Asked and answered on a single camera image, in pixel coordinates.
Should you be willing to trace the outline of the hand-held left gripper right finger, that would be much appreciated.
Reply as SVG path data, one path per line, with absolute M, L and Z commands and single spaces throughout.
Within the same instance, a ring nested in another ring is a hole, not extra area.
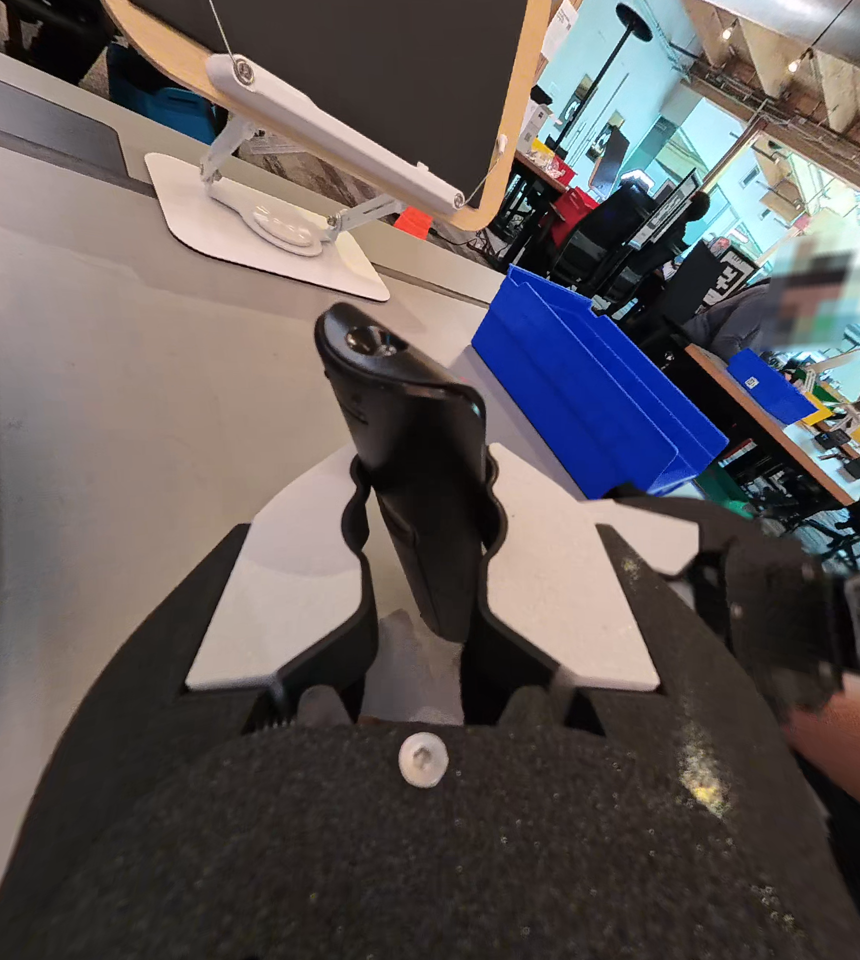
M 659 674 L 590 503 L 500 443 L 488 453 L 505 518 L 484 574 L 490 612 L 583 687 L 655 691 Z

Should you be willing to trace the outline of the black floor lamp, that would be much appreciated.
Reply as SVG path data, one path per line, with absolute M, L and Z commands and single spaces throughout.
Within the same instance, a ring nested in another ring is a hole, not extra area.
M 653 32 L 651 28 L 647 24 L 646 20 L 635 9 L 626 3 L 620 2 L 616 4 L 615 13 L 616 17 L 624 28 L 623 33 L 609 53 L 599 72 L 595 78 L 593 78 L 588 89 L 580 97 L 580 100 L 573 111 L 565 116 L 563 125 L 554 143 L 554 154 L 562 160 L 565 160 L 568 154 L 568 151 L 565 148 L 566 139 L 579 122 L 582 114 L 585 112 L 593 96 L 598 90 L 601 81 L 606 76 L 607 72 L 622 51 L 623 47 L 628 42 L 629 38 L 634 37 L 643 43 L 652 42 Z

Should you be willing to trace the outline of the black board with wooden rim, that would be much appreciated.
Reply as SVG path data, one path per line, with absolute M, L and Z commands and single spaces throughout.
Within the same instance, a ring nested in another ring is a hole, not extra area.
M 102 2 L 178 84 L 459 230 L 499 209 L 550 2 Z

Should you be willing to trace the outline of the wooden background table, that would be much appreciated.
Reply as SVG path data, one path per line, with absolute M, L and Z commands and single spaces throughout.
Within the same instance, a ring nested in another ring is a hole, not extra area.
M 751 397 L 726 370 L 723 362 L 694 344 L 688 344 L 682 366 L 688 377 L 707 395 L 705 414 L 713 422 L 725 418 L 736 426 L 740 442 L 751 441 L 774 461 L 809 477 L 840 508 L 860 499 L 860 479 L 846 474 L 844 466 L 821 460 L 813 431 L 804 425 L 782 425 Z

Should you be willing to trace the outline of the blue plastic bin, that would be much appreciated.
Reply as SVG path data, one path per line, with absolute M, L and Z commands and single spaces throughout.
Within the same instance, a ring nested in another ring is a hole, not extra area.
M 727 446 L 588 298 L 528 270 L 508 268 L 471 345 L 589 499 L 668 495 Z

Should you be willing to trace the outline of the blue bin with white label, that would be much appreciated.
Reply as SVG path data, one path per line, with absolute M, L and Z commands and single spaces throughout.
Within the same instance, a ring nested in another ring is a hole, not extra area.
M 817 406 L 804 393 L 751 349 L 736 353 L 727 363 L 726 371 L 783 426 L 818 414 Z

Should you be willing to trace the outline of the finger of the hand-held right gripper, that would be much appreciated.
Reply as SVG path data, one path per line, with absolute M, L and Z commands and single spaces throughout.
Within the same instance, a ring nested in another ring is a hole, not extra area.
M 665 578 L 683 576 L 703 550 L 700 526 L 691 519 L 609 498 L 588 500 L 587 515 L 593 522 L 611 527 Z

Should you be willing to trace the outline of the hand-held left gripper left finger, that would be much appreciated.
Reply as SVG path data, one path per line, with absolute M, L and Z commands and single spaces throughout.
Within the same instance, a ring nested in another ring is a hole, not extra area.
M 186 677 L 195 692 L 360 685 L 376 657 L 371 486 L 343 446 L 255 516 Z

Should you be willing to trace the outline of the green crate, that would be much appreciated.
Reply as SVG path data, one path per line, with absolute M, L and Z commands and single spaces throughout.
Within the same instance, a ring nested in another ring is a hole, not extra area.
M 717 462 L 712 462 L 693 483 L 704 499 L 729 510 L 737 516 L 753 520 L 758 513 L 745 491 Z

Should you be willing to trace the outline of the black computer mouse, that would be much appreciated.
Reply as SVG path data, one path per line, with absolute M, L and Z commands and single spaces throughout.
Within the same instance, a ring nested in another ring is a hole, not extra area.
M 419 613 L 464 644 L 484 554 L 484 400 L 350 303 L 317 318 L 314 341 Z

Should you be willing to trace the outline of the white printed box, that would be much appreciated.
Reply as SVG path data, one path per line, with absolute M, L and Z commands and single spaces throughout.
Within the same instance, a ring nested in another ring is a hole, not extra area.
M 515 147 L 518 153 L 526 155 L 531 151 L 534 141 L 538 139 L 544 123 L 551 115 L 552 109 L 549 104 L 536 102 L 533 99 L 528 101 L 524 113 L 524 122 Z

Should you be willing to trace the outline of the teal storage crate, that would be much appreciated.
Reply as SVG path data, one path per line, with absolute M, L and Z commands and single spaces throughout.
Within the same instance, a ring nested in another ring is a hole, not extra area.
M 105 55 L 111 102 L 201 143 L 213 143 L 218 114 L 205 98 L 166 77 L 130 46 L 111 42 Z

